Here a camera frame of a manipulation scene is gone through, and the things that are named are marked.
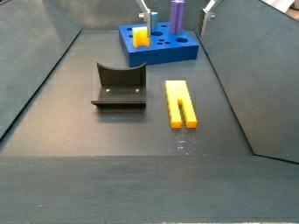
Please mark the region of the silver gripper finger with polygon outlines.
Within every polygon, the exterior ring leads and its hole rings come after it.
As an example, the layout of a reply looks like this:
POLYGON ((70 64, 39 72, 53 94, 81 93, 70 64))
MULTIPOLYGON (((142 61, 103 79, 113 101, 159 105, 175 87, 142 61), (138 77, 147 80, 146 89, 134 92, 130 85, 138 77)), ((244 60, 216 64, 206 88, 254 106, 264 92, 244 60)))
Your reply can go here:
POLYGON ((151 9, 147 7, 146 5, 146 1, 145 0, 135 0, 138 3, 138 6, 142 10, 142 16, 141 18, 146 21, 147 24, 147 37, 151 37, 151 33, 153 33, 153 12, 151 9))
POLYGON ((210 0, 208 6, 201 11, 201 25, 200 25, 200 32, 201 36, 204 36, 206 31, 206 26, 212 18, 216 16, 213 9, 217 7, 217 4, 221 0, 210 0))

